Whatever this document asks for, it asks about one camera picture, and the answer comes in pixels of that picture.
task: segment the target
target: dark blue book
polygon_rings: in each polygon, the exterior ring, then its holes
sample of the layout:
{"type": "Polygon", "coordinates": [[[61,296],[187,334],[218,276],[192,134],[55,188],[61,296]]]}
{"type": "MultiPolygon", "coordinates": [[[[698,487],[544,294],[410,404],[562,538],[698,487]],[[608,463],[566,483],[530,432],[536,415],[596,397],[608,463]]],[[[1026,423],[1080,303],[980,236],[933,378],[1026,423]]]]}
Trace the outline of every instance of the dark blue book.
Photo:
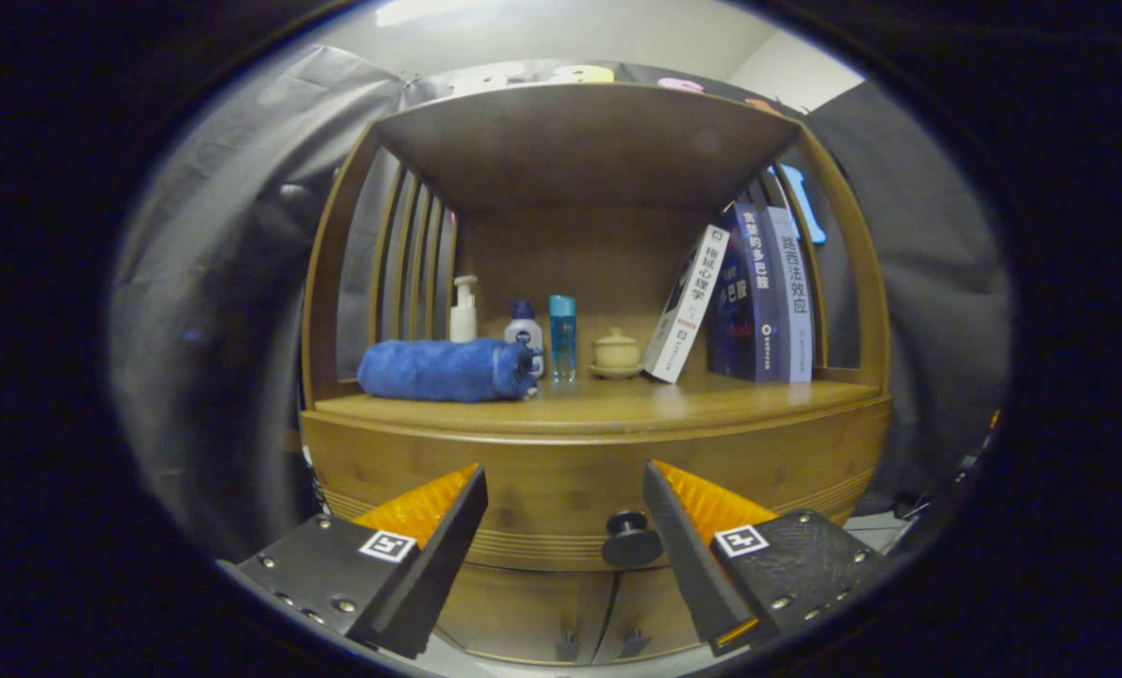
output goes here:
{"type": "Polygon", "coordinates": [[[719,227],[730,236],[708,309],[708,369],[749,382],[789,382],[788,297],[776,237],[749,202],[734,202],[719,227]]]}

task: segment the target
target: drawer handle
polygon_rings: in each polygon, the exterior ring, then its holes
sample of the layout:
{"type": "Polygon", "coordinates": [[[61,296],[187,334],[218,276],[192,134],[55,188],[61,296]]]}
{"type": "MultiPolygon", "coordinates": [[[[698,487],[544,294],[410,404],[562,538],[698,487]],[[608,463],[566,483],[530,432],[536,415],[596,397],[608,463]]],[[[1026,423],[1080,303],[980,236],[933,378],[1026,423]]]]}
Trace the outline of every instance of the drawer handle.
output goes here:
{"type": "Polygon", "coordinates": [[[564,640],[557,643],[557,661],[574,663],[578,661],[578,652],[581,651],[581,643],[578,643],[578,635],[572,631],[564,634],[564,640]]]}
{"type": "Polygon", "coordinates": [[[633,631],[624,639],[624,649],[619,651],[619,659],[632,659],[643,651],[649,643],[652,641],[652,635],[645,635],[640,632],[638,629],[633,629],[633,631]]]}

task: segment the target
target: wooden shelf top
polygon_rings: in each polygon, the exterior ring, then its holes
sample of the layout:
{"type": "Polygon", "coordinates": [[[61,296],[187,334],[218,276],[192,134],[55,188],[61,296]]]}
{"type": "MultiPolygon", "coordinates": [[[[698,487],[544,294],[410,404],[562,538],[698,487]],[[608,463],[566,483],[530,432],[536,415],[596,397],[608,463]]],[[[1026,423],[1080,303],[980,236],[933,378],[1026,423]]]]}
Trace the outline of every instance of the wooden shelf top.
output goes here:
{"type": "Polygon", "coordinates": [[[859,404],[879,387],[857,383],[749,383],[710,373],[684,374],[678,383],[647,377],[577,383],[542,381],[525,402],[427,403],[367,394],[320,401],[316,411],[362,422],[397,425],[423,434],[581,437],[673,433],[758,424],[769,419],[859,404]]]}
{"type": "Polygon", "coordinates": [[[463,214],[720,210],[794,140],[799,125],[693,91],[550,83],[423,103],[373,130],[463,214]]]}

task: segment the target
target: white wall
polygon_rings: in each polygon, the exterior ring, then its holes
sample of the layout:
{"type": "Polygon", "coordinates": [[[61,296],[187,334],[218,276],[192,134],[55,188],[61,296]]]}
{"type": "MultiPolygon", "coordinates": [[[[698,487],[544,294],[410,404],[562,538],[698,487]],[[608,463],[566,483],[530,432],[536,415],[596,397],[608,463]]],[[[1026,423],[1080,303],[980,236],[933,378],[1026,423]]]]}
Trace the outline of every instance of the white wall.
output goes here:
{"type": "Polygon", "coordinates": [[[820,47],[779,30],[738,66],[728,83],[795,110],[813,111],[865,80],[820,47]]]}
{"type": "Polygon", "coordinates": [[[427,74],[518,59],[605,59],[727,80],[775,33],[719,0],[407,0],[436,11],[392,26],[369,3],[315,42],[393,73],[427,74]]]}

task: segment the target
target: saucer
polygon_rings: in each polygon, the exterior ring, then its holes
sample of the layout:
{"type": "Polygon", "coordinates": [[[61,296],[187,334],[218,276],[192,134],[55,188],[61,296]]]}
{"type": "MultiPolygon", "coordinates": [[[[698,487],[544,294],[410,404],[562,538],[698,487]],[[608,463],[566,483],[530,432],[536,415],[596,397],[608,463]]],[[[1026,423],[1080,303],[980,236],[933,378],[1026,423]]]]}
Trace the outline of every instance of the saucer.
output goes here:
{"type": "Polygon", "coordinates": [[[643,364],[635,366],[599,366],[590,365],[590,373],[594,373],[595,377],[604,378],[627,378],[635,377],[643,369],[643,364]]]}

